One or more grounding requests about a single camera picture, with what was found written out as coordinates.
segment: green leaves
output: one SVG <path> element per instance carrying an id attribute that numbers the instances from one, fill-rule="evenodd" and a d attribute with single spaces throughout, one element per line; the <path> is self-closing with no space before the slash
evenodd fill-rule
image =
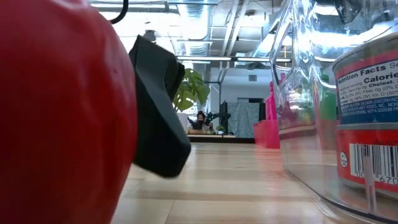
<path id="1" fill-rule="evenodd" d="M 225 131 L 225 128 L 220 125 L 217 127 L 217 131 Z"/>
<path id="2" fill-rule="evenodd" d="M 191 68 L 187 68 L 173 99 L 174 109 L 176 111 L 189 109 L 196 101 L 205 104 L 209 93 L 210 88 L 201 75 Z"/>

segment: wooden floor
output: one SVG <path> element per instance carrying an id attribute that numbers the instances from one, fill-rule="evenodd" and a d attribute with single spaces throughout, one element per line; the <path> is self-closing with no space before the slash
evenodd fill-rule
<path id="1" fill-rule="evenodd" d="M 112 224 L 368 223 L 322 203 L 253 144 L 194 144 L 178 179 L 131 167 Z"/>

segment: nutrition facts label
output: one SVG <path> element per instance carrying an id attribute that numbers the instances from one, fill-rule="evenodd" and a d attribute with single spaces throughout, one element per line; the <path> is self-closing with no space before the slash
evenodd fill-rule
<path id="1" fill-rule="evenodd" d="M 398 60 L 349 73 L 336 82 L 342 124 L 398 121 Z"/>

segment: person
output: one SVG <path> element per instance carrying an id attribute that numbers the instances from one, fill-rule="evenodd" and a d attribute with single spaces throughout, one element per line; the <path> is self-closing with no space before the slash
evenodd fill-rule
<path id="1" fill-rule="evenodd" d="M 188 117 L 188 121 L 192 126 L 192 129 L 194 130 L 202 130 L 203 129 L 203 125 L 208 125 L 206 124 L 206 115 L 204 114 L 203 111 L 199 111 L 197 114 L 197 120 L 196 121 L 192 121 L 189 117 Z"/>
<path id="2" fill-rule="evenodd" d="M 213 123 L 211 123 L 210 120 L 206 120 L 206 115 L 203 111 L 198 112 L 196 121 L 192 121 L 190 118 L 188 118 L 188 121 L 191 124 L 190 130 L 188 130 L 189 133 L 207 134 L 208 131 L 214 132 Z"/>

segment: pink container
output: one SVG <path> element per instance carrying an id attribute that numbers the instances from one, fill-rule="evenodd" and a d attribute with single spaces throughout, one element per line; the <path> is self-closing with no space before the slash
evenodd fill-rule
<path id="1" fill-rule="evenodd" d="M 262 120 L 253 126 L 256 145 L 268 149 L 279 149 L 278 120 Z"/>
<path id="2" fill-rule="evenodd" d="M 274 84 L 269 83 L 270 95 L 266 99 L 266 118 L 267 119 L 277 119 L 276 118 L 276 105 L 274 96 Z"/>

